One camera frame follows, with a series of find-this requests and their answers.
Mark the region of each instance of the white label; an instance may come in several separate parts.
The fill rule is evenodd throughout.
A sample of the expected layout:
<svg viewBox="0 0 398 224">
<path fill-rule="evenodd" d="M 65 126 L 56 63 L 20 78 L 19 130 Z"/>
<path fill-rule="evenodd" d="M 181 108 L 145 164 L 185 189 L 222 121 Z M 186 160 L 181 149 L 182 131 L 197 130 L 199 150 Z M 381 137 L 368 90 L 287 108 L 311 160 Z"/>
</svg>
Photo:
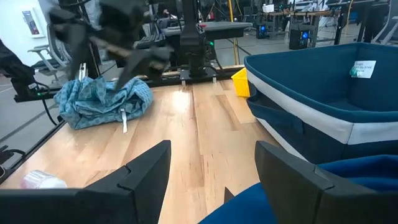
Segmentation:
<svg viewBox="0 0 398 224">
<path fill-rule="evenodd" d="M 376 61 L 356 61 L 354 68 L 356 69 L 356 78 L 371 78 Z"/>
<path fill-rule="evenodd" d="M 126 116 L 126 110 L 120 109 L 122 112 L 122 120 L 123 120 L 123 133 L 127 132 L 127 116 Z"/>
<path fill-rule="evenodd" d="M 29 89 L 33 89 L 33 88 L 36 88 L 36 87 L 37 87 L 37 84 L 36 84 L 36 83 L 32 83 L 32 84 L 28 85 L 27 87 L 28 87 Z"/>
</svg>

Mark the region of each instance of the blue cloth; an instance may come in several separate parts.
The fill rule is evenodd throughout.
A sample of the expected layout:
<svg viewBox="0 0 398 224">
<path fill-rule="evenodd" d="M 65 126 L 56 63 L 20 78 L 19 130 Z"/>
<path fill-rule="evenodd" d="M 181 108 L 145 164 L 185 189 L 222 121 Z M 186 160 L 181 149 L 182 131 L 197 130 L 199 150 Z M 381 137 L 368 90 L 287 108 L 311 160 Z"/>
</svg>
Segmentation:
<svg viewBox="0 0 398 224">
<path fill-rule="evenodd" d="M 127 82 L 119 91 L 114 91 L 114 86 L 115 82 L 106 82 L 103 77 L 69 81 L 54 96 L 60 116 L 73 129 L 121 122 L 121 109 L 125 110 L 127 120 L 137 118 L 154 99 L 147 84 L 138 78 Z"/>
<path fill-rule="evenodd" d="M 376 191 L 398 190 L 398 156 L 345 159 L 321 164 L 319 167 Z"/>
<path fill-rule="evenodd" d="M 373 190 L 398 190 L 398 156 L 369 156 L 319 165 Z M 201 224 L 277 223 L 261 183 L 254 184 L 208 215 Z"/>
<path fill-rule="evenodd" d="M 217 208 L 200 224 L 277 223 L 261 183 L 254 184 Z"/>
</svg>

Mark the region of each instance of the robotic arm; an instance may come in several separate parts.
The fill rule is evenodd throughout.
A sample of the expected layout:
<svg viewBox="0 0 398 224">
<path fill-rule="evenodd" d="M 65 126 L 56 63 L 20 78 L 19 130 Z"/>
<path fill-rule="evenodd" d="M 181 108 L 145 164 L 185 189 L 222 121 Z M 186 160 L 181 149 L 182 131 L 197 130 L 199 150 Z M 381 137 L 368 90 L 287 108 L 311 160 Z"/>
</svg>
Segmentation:
<svg viewBox="0 0 398 224">
<path fill-rule="evenodd" d="M 100 0 L 100 30 L 93 28 L 71 11 L 52 8 L 50 21 L 59 40 L 70 46 L 72 62 L 69 79 L 78 74 L 80 64 L 85 62 L 90 42 L 106 49 L 115 59 L 124 59 L 127 64 L 120 74 L 116 89 L 120 89 L 137 75 L 146 75 L 150 79 L 160 78 L 169 62 L 170 51 L 151 47 L 134 49 L 139 29 L 149 13 L 145 11 L 144 1 Z"/>
</svg>

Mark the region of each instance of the blue fabric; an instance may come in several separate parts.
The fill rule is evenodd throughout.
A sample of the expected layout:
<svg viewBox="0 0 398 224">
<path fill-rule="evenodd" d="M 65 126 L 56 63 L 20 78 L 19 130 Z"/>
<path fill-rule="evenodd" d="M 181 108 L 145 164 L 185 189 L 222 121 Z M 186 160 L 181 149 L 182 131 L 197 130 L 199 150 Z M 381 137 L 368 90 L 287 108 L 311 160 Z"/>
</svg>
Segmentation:
<svg viewBox="0 0 398 224">
<path fill-rule="evenodd" d="M 127 119 L 137 118 L 154 99 L 147 84 L 138 78 L 130 80 L 117 92 L 114 86 L 115 82 L 106 82 L 103 77 L 69 81 L 54 96 L 60 116 L 73 129 L 121 122 L 121 109 L 126 111 Z"/>
<path fill-rule="evenodd" d="M 285 141 L 311 163 L 322 164 L 341 159 L 398 154 L 398 141 L 343 144 L 287 112 L 258 91 L 250 82 L 249 89 L 250 97 L 247 102 L 253 115 L 266 120 Z M 348 107 L 348 104 L 342 101 L 336 103 L 335 106 Z"/>
<path fill-rule="evenodd" d="M 395 122 L 397 57 L 397 47 L 355 43 L 252 55 L 244 64 L 268 85 L 332 117 L 355 123 Z M 350 77 L 356 60 L 377 61 L 370 79 Z"/>
<path fill-rule="evenodd" d="M 377 191 L 398 190 L 398 156 L 369 156 L 319 165 L 322 169 Z M 217 208 L 200 223 L 277 223 L 260 183 Z"/>
<path fill-rule="evenodd" d="M 398 190 L 398 156 L 345 159 L 321 164 L 319 167 L 373 190 Z"/>
<path fill-rule="evenodd" d="M 208 215 L 201 224 L 276 223 L 261 184 L 254 184 Z"/>
</svg>

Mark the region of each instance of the yellow block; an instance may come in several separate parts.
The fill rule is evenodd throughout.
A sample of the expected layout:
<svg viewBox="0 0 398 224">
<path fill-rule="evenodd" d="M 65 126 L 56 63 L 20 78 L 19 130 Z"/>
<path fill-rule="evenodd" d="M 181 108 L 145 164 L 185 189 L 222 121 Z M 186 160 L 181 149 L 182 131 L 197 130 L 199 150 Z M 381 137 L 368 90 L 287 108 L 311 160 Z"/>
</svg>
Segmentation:
<svg viewBox="0 0 398 224">
<path fill-rule="evenodd" d="M 235 92 L 238 96 L 250 96 L 246 68 L 242 68 L 240 71 L 236 72 L 235 75 L 232 76 L 232 80 L 234 81 Z"/>
</svg>

